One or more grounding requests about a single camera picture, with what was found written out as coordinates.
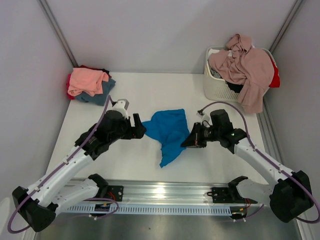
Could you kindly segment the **blue t shirt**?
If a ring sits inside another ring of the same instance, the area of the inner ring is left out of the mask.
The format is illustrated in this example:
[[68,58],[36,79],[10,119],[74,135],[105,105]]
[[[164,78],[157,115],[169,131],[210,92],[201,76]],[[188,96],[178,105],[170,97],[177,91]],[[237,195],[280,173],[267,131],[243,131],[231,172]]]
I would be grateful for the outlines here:
[[190,131],[184,109],[157,111],[142,124],[146,128],[145,134],[161,145],[161,168],[173,162],[185,150],[181,144]]

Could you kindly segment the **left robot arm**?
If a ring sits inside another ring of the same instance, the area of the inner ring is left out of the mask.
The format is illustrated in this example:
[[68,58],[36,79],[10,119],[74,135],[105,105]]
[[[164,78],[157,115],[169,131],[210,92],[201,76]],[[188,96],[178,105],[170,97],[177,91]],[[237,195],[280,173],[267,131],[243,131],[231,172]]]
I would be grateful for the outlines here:
[[108,110],[99,121],[75,141],[71,153],[51,172],[27,188],[12,192],[15,213],[35,232],[47,228],[64,210],[82,201],[113,202],[108,199],[108,182],[99,174],[90,175],[68,190],[64,186],[78,172],[93,163],[118,140],[141,139],[146,133],[139,114],[133,114],[134,126],[126,110]]

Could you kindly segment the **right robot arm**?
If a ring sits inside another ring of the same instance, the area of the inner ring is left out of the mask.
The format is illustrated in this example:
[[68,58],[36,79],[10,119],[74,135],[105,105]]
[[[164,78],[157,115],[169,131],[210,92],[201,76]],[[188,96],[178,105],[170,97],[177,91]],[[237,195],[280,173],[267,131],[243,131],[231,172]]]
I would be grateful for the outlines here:
[[295,172],[260,150],[246,131],[233,127],[224,109],[212,111],[210,118],[209,125],[194,123],[181,147],[205,148],[208,142],[219,142],[266,180],[262,184],[247,176],[235,178],[228,183],[227,195],[231,201],[246,199],[266,205],[284,223],[298,219],[299,215],[312,207],[320,207],[313,197],[310,179],[305,172]]

